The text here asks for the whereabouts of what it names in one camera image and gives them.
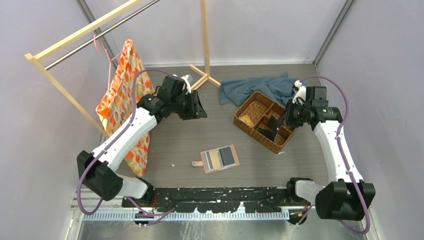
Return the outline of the woven wicker divided basket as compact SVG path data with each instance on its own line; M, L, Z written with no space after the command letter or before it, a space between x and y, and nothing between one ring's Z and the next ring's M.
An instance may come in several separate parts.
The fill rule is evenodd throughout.
M282 124L278 133L275 135L274 141L270 141L268 138L260 134L258 132L258 128L272 131L268 127L270 116L273 115L278 119L282 116L284 111L285 108L282 105L256 91L236 111L233 123L236 127L241 129L271 152L279 154L294 135L296 128ZM253 128L239 120L239 117L243 115L248 115L250 117L255 124Z

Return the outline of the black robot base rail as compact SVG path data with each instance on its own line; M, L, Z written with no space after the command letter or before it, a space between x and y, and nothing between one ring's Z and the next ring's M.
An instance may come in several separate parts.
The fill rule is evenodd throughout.
M142 198L133 200L141 208L153 207L159 213L234 213L244 207L246 213L277 213L282 207L307 206L306 200L285 187L158 187L150 188Z

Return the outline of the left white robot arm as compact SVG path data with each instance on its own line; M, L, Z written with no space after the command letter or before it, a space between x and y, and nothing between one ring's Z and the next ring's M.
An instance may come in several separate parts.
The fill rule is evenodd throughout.
M165 76L154 93L140 98L133 113L111 137L91 152L82 150L76 159L81 183L104 201L124 196L134 198L141 207L148 207L154 199L149 185L140 178L119 175L116 171L136 143L171 114L178 114L182 120L208 116L191 82L190 75Z

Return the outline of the orange credit card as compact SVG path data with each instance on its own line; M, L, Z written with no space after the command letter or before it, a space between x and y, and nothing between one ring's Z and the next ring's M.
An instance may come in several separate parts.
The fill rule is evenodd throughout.
M247 114L240 116L238 119L250 128L253 128L255 126L255 124Z

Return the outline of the yellow credit card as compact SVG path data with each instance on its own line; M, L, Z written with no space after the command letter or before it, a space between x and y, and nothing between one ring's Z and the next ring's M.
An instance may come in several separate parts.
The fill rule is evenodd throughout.
M205 160L206 160L207 169L209 171L214 171L222 167L217 150L206 151Z

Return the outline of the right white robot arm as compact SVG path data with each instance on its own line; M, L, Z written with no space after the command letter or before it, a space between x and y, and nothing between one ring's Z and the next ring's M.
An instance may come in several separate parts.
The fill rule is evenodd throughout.
M292 89L294 95L287 102L283 123L293 128L310 125L321 146L329 182L321 186L310 178L292 177L287 182L287 202L299 205L306 200L315 206L321 219L361 221L367 216L376 189L356 168L340 110L329 106L324 86L304 86L297 80Z

